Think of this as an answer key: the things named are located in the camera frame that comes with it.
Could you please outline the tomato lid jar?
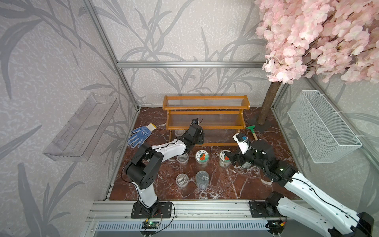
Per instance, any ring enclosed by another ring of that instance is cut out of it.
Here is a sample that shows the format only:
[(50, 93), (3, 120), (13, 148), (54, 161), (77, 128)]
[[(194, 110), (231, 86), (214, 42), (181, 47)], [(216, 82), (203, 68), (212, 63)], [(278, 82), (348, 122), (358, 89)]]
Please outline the tomato lid jar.
[(209, 163), (209, 153), (205, 150), (199, 150), (195, 154), (196, 164), (199, 168), (206, 168)]
[(231, 161), (229, 156), (226, 153), (231, 153), (229, 150), (222, 150), (219, 154), (219, 166), (222, 168), (226, 168), (231, 165)]

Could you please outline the purple label tin can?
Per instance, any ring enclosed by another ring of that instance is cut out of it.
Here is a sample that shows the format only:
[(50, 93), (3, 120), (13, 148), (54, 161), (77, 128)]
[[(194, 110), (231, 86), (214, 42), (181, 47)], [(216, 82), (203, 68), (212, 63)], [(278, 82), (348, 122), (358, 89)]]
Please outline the purple label tin can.
[(209, 180), (210, 180), (210, 176), (204, 170), (201, 170), (196, 174), (195, 181), (196, 181), (197, 187), (200, 190), (205, 190), (209, 187)]

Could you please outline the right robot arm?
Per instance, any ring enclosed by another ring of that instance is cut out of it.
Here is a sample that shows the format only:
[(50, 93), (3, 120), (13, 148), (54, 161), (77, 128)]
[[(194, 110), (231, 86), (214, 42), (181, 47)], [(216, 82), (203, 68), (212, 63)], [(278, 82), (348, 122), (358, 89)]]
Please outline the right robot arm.
[(226, 152), (234, 166), (251, 165), (260, 168), (272, 182), (294, 193), (309, 204), (304, 208), (273, 192), (264, 202), (251, 203), (252, 214), (275, 216), (280, 214), (318, 232), (324, 237), (370, 237), (373, 233), (374, 218), (358, 213), (329, 196), (310, 182), (297, 168), (274, 156), (271, 146), (263, 140), (250, 141), (243, 133), (233, 136), (239, 152)]

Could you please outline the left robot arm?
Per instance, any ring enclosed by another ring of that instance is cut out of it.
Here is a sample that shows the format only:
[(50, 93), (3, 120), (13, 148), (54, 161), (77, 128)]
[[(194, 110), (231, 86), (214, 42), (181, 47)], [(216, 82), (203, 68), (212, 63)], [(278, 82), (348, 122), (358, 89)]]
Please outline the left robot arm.
[(148, 211), (158, 205), (154, 181), (161, 164), (170, 158), (189, 153), (195, 145), (204, 143), (204, 131), (199, 118), (192, 120), (185, 133), (171, 142), (150, 146), (143, 144), (124, 168), (125, 174), (136, 187), (139, 204)]

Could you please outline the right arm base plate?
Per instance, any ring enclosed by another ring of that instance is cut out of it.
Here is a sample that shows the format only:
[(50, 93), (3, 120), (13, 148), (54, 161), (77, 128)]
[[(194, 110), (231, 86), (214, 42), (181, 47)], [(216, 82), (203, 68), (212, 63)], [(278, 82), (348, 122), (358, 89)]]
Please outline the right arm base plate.
[(269, 201), (250, 200), (248, 202), (250, 213), (253, 218), (279, 218), (280, 214), (275, 205)]

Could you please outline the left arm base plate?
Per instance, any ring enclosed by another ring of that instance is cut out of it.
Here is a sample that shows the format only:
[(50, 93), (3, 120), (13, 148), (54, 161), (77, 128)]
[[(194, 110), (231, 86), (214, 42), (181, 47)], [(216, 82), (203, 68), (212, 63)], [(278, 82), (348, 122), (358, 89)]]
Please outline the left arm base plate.
[(136, 202), (133, 205), (131, 218), (132, 219), (150, 219), (162, 218), (168, 219), (173, 211), (172, 202), (157, 202), (152, 207), (146, 207), (141, 202)]

